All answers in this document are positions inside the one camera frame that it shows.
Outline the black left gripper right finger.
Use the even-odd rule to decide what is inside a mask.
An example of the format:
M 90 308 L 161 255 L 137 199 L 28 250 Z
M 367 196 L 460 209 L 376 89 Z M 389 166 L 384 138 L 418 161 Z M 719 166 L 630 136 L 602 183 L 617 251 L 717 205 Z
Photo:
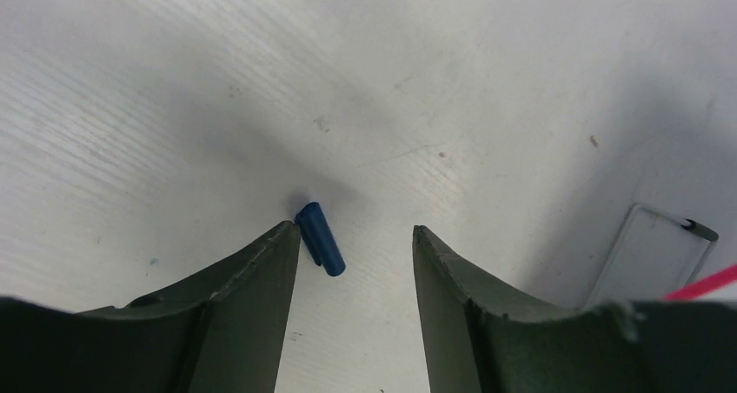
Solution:
M 413 230 L 434 392 L 733 392 L 736 306 L 724 302 L 555 306 Z

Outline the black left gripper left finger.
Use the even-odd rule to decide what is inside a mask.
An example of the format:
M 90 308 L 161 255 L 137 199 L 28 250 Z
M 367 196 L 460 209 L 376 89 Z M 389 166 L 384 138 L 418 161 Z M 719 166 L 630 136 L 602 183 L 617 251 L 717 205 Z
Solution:
M 290 221 L 122 308 L 1 300 L 4 392 L 271 392 L 299 257 Z

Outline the blue marker cap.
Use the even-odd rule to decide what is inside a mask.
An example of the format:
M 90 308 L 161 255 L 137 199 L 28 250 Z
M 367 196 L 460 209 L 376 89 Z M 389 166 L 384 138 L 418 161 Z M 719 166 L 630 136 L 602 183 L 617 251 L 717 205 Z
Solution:
M 340 276 L 346 269 L 327 219 L 318 202 L 306 204 L 295 216 L 302 240 L 314 263 L 329 276 Z

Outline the pink framed whiteboard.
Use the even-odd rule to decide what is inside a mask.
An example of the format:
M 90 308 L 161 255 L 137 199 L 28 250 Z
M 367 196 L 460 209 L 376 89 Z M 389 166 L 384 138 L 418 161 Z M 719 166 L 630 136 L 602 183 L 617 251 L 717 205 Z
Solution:
M 736 302 L 736 265 L 707 276 L 664 297 L 666 301 Z

